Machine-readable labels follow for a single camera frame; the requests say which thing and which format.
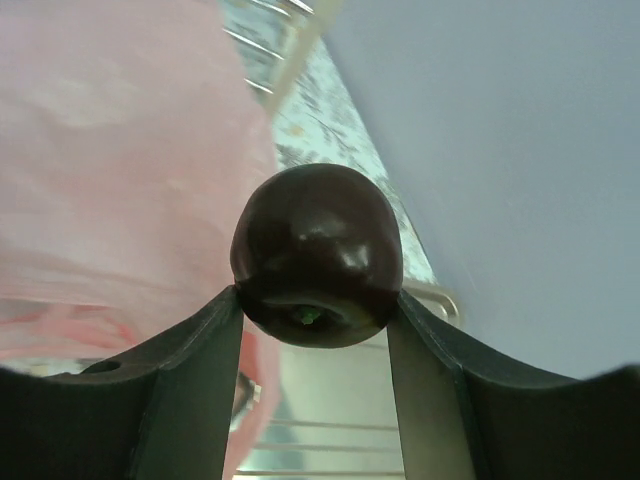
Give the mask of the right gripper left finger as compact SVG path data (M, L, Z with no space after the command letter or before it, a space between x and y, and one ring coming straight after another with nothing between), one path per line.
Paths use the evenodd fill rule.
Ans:
M243 329L233 288L78 374L1 373L5 479L219 479Z

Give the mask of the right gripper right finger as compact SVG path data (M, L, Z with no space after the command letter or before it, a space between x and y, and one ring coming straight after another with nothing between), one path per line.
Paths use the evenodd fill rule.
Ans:
M474 339L408 293L387 328L409 479L635 479L639 369L583 380Z

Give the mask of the dark purple toy plum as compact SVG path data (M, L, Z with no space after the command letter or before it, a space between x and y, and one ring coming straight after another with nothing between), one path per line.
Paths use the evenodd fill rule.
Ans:
M293 167L260 185L238 220L230 265L248 319L307 348L377 335L404 276L386 196L365 175L335 164Z

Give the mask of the pink plastic grocery bag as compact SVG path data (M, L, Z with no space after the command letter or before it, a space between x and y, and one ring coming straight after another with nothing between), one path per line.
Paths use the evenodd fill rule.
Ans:
M3 357L94 365L233 288L275 167L244 76L216 1L2 3Z

